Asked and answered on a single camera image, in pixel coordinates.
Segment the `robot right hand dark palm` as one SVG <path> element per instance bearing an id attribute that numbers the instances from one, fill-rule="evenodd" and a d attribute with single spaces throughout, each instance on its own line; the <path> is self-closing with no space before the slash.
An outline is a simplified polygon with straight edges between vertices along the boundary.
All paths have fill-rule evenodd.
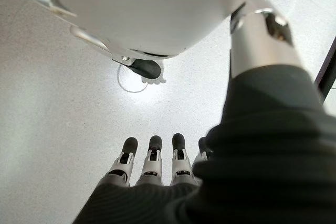
<path id="1" fill-rule="evenodd" d="M 287 21 L 267 0 L 231 15 L 230 72 L 220 124 L 188 168 L 173 137 L 173 185 L 156 171 L 130 187 L 130 138 L 75 223 L 335 223 L 335 118 L 295 51 Z"/>

